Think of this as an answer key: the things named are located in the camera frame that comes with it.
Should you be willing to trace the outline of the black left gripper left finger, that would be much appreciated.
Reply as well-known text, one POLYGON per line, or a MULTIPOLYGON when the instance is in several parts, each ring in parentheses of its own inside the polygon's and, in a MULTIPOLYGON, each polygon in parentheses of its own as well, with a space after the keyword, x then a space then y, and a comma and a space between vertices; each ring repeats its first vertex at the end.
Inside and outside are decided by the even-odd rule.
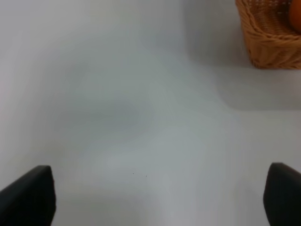
POLYGON ((55 212, 55 181, 48 165, 31 169, 0 191, 2 226, 50 226, 55 212))

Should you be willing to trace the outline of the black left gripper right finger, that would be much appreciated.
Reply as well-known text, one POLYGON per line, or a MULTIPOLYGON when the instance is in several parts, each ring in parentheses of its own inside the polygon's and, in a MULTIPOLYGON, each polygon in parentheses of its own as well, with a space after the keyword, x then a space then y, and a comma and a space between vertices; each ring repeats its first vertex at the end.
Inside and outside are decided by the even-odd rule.
POLYGON ((284 163, 269 167, 263 205, 271 226, 301 224, 301 174, 284 163))

